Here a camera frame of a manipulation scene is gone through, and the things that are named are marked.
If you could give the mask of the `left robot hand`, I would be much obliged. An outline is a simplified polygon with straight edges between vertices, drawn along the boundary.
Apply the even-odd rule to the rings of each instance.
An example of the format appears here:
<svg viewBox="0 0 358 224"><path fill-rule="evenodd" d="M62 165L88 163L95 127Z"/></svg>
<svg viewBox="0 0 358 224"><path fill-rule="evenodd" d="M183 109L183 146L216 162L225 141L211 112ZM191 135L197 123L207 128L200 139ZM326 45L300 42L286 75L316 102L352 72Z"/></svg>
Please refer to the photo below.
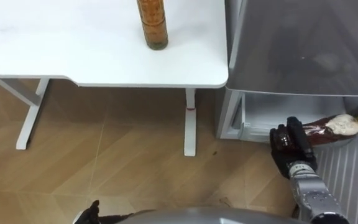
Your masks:
<svg viewBox="0 0 358 224"><path fill-rule="evenodd" d="M89 208L77 214L72 224L100 224L99 200L95 200Z"/></svg>

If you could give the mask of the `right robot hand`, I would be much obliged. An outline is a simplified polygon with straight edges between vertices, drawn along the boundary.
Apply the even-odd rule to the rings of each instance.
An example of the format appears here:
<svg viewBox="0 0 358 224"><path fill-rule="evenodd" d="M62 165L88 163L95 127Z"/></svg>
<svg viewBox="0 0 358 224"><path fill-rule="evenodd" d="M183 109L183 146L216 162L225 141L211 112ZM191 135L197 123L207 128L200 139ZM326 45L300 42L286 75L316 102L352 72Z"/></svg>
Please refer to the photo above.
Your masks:
<svg viewBox="0 0 358 224"><path fill-rule="evenodd" d="M302 123L294 116L287 118L287 124L279 124L269 134L271 155L281 175L290 179L290 168L296 162L302 162L317 171L318 165L314 151Z"/></svg>

